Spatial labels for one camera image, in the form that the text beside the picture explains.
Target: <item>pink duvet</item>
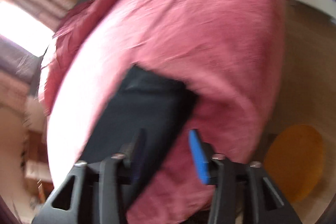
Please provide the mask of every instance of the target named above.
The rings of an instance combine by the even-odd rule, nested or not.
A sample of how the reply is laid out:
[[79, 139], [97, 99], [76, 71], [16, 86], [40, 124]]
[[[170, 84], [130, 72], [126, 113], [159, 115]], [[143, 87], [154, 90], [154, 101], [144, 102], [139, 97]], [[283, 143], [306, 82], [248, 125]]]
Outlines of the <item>pink duvet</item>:
[[206, 206], [213, 188], [196, 177], [190, 128], [231, 160], [248, 161], [279, 86], [281, 0], [118, 0], [82, 44], [48, 124], [57, 187], [80, 155], [126, 70], [138, 63], [200, 95], [162, 168], [128, 211], [135, 223], [177, 223]]
[[118, 0], [90, 0], [75, 6], [61, 20], [43, 58], [39, 86], [39, 100], [44, 112], [49, 115], [53, 109], [58, 89], [78, 49]]

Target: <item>red fabric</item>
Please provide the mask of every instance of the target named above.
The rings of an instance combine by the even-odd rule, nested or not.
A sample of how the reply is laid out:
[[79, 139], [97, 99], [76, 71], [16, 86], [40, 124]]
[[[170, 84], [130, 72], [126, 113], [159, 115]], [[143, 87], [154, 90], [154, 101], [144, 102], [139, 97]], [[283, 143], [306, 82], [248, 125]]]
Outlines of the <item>red fabric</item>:
[[75, 6], [61, 21], [53, 36], [55, 45], [50, 45], [41, 69], [39, 99], [46, 114], [53, 104], [73, 58], [88, 34], [118, 0], [95, 0]]
[[233, 161], [258, 144], [278, 91], [283, 56], [281, 0], [119, 0], [89, 35], [66, 73], [48, 125], [58, 186], [77, 160], [127, 69], [138, 63], [199, 94], [182, 134], [128, 211], [130, 224], [178, 223], [211, 200], [187, 136]]

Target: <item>wooden floor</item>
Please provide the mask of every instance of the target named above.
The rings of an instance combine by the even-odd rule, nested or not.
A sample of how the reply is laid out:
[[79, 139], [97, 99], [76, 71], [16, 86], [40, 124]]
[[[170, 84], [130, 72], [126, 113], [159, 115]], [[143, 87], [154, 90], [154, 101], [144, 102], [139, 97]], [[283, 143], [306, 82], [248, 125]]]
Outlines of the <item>wooden floor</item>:
[[310, 224], [336, 193], [336, 25], [315, 9], [287, 3], [282, 85], [265, 132], [278, 134], [297, 123], [314, 126], [325, 142], [324, 176], [294, 204], [303, 224]]

